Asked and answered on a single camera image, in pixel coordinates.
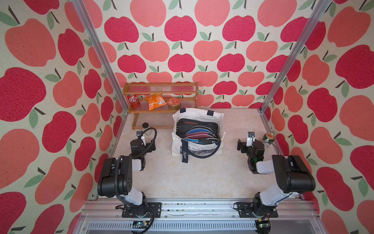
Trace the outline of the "white canvas tote bag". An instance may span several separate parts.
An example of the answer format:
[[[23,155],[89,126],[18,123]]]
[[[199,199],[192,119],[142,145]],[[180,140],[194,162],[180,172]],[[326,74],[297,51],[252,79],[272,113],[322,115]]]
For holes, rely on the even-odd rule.
[[[188,163],[189,157],[207,159],[223,154],[224,114],[212,110],[182,108],[173,116],[171,155]]]

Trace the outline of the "light blue paddle case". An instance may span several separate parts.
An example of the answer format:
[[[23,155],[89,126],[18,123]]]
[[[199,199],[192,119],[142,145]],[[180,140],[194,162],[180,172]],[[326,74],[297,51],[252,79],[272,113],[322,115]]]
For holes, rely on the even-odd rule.
[[[217,138],[214,138],[214,137],[208,137],[208,138],[202,137],[202,138],[199,138],[199,139],[187,138],[187,141],[193,142],[193,143],[198,143],[198,144],[213,144],[213,143],[218,142],[219,140]]]

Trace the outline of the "maroon paddle case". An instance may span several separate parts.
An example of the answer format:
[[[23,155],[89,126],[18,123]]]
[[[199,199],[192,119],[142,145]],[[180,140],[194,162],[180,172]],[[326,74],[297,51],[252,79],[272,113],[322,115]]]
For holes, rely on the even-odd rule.
[[[208,138],[208,137],[214,137],[214,138],[217,138],[214,134],[210,133],[210,132],[194,132],[194,133],[187,133],[186,134],[186,138],[195,138],[195,139],[199,139],[199,138]]]

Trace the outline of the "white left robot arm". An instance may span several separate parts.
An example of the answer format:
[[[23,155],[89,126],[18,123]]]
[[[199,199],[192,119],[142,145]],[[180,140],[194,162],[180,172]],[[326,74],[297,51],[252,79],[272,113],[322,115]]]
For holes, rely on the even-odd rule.
[[[155,150],[155,141],[130,142],[131,154],[104,160],[97,186],[102,197],[117,198],[124,204],[123,217],[159,218],[161,203],[148,203],[143,192],[133,188],[132,173],[145,169],[145,155]]]

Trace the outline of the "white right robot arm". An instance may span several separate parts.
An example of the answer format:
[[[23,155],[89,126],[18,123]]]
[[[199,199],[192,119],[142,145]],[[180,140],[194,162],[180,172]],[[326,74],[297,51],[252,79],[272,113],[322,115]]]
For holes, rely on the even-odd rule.
[[[315,179],[300,156],[273,155],[264,160],[265,146],[258,140],[238,141],[237,150],[245,153],[253,174],[274,174],[276,183],[268,189],[256,193],[252,202],[237,202],[233,208],[240,217],[277,217],[277,205],[297,194],[314,191]]]

